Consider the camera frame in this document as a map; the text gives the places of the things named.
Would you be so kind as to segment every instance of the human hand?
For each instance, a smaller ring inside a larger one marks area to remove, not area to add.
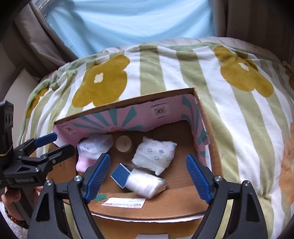
[[[42,187],[35,187],[34,188],[34,196],[33,196],[33,204],[35,205],[38,201],[39,194],[38,191],[40,192],[42,190]],[[14,219],[18,221],[24,221],[24,218],[22,215],[19,213],[18,209],[15,207],[13,202],[18,202],[21,198],[21,193],[18,188],[10,188],[7,189],[5,188],[5,194],[1,196],[2,202],[4,206],[6,207],[8,213],[10,216],[12,216]]]

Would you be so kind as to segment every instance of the blanket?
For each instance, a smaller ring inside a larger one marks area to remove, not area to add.
[[[142,44],[95,54],[62,66],[32,92],[19,143],[102,104],[195,87],[211,124],[219,171],[227,181],[251,181],[275,239],[294,213],[293,79],[290,67],[270,56],[213,42]],[[47,151],[42,147],[37,155]]]

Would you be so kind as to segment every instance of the curtain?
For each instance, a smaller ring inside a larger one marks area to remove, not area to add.
[[[266,48],[294,67],[294,39],[264,0],[210,0],[216,36]]]
[[[49,27],[33,2],[17,15],[1,44],[15,67],[26,62],[38,77],[77,59]]]

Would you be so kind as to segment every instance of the light blue fabric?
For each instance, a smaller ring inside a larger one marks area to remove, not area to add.
[[[107,47],[214,36],[209,0],[52,0],[46,15],[78,57]]]

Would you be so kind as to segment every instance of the beaded bracelet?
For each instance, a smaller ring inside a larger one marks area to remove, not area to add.
[[[29,229],[29,226],[26,223],[26,221],[18,221],[15,218],[13,218],[12,216],[10,216],[9,213],[8,213],[8,211],[7,211],[7,209],[6,209],[6,207],[5,207],[5,212],[7,214],[7,217],[9,217],[10,220],[13,221],[16,225],[18,225],[18,226],[20,226],[22,228],[25,228],[25,229]]]

